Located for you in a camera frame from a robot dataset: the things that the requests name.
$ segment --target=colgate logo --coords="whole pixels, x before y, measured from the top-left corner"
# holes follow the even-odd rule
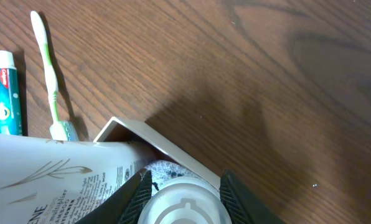
[[[9,88],[8,71],[6,68],[0,69],[0,82],[4,85],[4,87]]]

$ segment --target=brown wood grain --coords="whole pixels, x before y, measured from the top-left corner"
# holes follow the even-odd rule
[[[147,120],[287,223],[371,223],[371,1],[0,1],[27,134],[49,138],[31,10],[80,139]]]

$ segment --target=blue toothpaste tube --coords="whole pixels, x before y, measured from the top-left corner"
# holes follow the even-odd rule
[[[22,135],[17,69],[5,50],[0,50],[0,134]]]

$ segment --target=box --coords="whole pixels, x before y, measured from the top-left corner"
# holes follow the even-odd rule
[[[220,177],[182,149],[148,126],[145,122],[112,117],[93,142],[123,142],[141,138],[149,143],[160,158],[174,161],[200,175],[216,189]]]

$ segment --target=toothbrush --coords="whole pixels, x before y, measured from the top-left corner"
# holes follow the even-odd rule
[[[59,120],[57,109],[57,94],[59,92],[59,85],[50,60],[46,29],[43,25],[42,19],[36,11],[31,12],[31,22],[37,45],[39,45],[40,53],[42,54],[44,77],[46,80],[47,94],[49,96],[50,111],[53,117],[53,124],[50,127],[51,136],[54,140],[79,141],[73,124],[69,121]]]

